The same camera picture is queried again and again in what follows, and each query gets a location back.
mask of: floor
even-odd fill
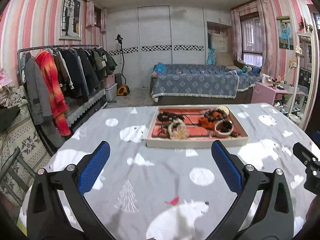
[[[116,108],[127,106],[155,106],[155,101],[150,96],[150,88],[136,88],[130,91],[126,97],[117,96],[113,100],[116,103],[108,103],[104,108]]]

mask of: pink striped wall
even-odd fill
[[[99,28],[85,28],[86,5],[83,3],[82,40],[59,41],[62,0],[10,0],[0,22],[0,68],[17,85],[17,50],[42,45],[98,44],[107,47],[107,37]]]
[[[269,50],[272,50],[272,60],[273,64],[271,66],[271,75],[276,77],[278,75],[285,76],[285,80],[290,83],[294,82],[294,77],[296,74],[296,69],[289,71],[289,60],[295,61],[295,51],[280,49],[279,39],[277,33],[277,22],[276,18],[281,16],[290,16],[292,24],[292,37],[294,46],[297,45],[296,33],[304,33],[305,30],[299,30],[299,22],[301,21],[301,16],[305,17],[306,22],[310,24],[312,21],[309,18],[306,4],[313,4],[311,0],[264,0],[267,4],[266,15],[270,19],[271,26],[271,40],[272,44],[269,46]],[[238,8],[240,16],[258,11],[256,2],[246,4]]]

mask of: bride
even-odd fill
[[[74,30],[73,25],[75,24],[74,18],[75,18],[75,10],[73,8],[70,8],[68,35],[73,37],[78,37],[79,34],[73,32]]]

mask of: wooden tray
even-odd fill
[[[203,116],[203,114],[200,114],[200,112],[202,110],[214,109],[216,107],[217,105],[158,106],[149,127],[147,147],[178,149],[211,148],[212,142],[215,140],[220,140],[225,147],[245,145],[249,139],[248,134],[231,110],[229,110],[230,115],[228,116],[228,119],[233,122],[234,131],[239,134],[237,138],[230,136],[229,138],[219,139],[213,135],[213,131],[198,125],[198,118]],[[190,133],[190,137],[188,139],[169,139],[167,138],[166,134],[159,133],[162,123],[157,119],[157,116],[163,111],[183,114],[189,117],[191,121],[184,116],[184,122],[187,125],[187,130]]]

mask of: blue patterned bedspread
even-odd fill
[[[218,65],[166,65],[154,82],[152,98],[156,101],[159,96],[236,98],[238,91],[261,82],[257,74],[237,76],[226,74],[228,71]]]

